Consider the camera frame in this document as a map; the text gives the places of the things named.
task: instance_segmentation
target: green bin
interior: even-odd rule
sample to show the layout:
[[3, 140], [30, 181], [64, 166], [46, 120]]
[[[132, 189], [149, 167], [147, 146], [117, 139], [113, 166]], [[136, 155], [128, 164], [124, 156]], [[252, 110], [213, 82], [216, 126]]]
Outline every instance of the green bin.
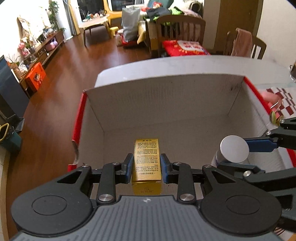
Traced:
[[17, 152], [21, 148], [22, 138], [8, 123], [0, 126], [0, 145], [11, 153]]

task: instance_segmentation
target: pink flower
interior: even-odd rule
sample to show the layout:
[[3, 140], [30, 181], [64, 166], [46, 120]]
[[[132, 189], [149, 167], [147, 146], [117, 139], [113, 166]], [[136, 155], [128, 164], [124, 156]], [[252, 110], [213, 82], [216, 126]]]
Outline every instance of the pink flower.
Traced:
[[20, 49], [23, 49], [25, 47], [25, 44], [23, 43], [23, 42], [21, 42], [20, 44], [19, 44], [19, 48]]
[[27, 56], [30, 53], [30, 51], [27, 48], [24, 48], [24, 50], [22, 51], [22, 54], [24, 56]]

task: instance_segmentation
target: wooden shelf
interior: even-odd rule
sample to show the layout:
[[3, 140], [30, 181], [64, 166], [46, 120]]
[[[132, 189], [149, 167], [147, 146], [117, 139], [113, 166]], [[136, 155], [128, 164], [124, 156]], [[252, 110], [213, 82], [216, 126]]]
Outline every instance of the wooden shelf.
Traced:
[[53, 50], [48, 52], [48, 56], [47, 58], [43, 61], [42, 65], [45, 65], [45, 63], [48, 61], [48, 59], [50, 58], [50, 56], [52, 56], [52, 54], [57, 50], [57, 48], [61, 45], [61, 43], [59, 43], [58, 46], [56, 46]]
[[50, 40], [52, 40], [52, 39], [58, 34], [58, 32], [54, 32], [53, 35], [47, 37], [47, 38], [46, 38], [46, 39], [45, 39], [45, 40], [44, 40], [44, 41], [43, 41], [43, 42], [42, 42], [42, 43], [41, 43], [41, 44], [35, 49], [35, 52], [34, 52], [34, 53], [28, 55], [28, 56], [25, 57], [24, 59], [30, 58], [32, 55], [38, 53], [42, 48], [45, 47], [45, 45], [48, 44], [48, 42], [49, 42]]

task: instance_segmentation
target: wooden chair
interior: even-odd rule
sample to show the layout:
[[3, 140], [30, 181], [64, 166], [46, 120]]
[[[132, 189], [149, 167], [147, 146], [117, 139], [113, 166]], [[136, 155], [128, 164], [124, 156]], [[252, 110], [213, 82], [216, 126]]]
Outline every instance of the wooden chair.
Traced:
[[196, 39], [198, 32], [196, 25], [200, 25], [200, 32], [198, 42], [203, 43], [205, 34], [205, 21], [201, 18], [185, 16], [185, 15], [165, 15], [156, 20], [157, 41], [158, 41], [158, 55], [161, 55], [162, 42], [165, 40], [186, 40]]
[[[231, 55], [232, 49], [233, 49], [233, 41], [236, 38], [237, 38], [237, 33], [232, 33], [230, 31], [227, 33], [226, 45], [225, 45], [223, 55]], [[260, 52], [258, 55], [258, 59], [262, 59], [264, 52], [266, 50], [266, 43], [264, 43], [261, 39], [255, 37], [255, 36], [252, 36], [252, 42], [253, 42], [253, 46], [255, 45], [255, 48], [254, 48], [254, 51], [252, 54], [252, 58], [255, 58], [257, 46], [259, 46], [261, 49], [260, 49]]]

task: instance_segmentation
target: yellow stool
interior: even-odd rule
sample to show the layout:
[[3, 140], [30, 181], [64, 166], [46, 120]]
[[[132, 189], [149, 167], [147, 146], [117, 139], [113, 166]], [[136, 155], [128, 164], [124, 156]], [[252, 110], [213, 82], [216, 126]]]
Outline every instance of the yellow stool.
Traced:
[[118, 31], [118, 27], [111, 27], [110, 28], [110, 33], [111, 33], [111, 36], [113, 38], [114, 35], [116, 35], [116, 32]]

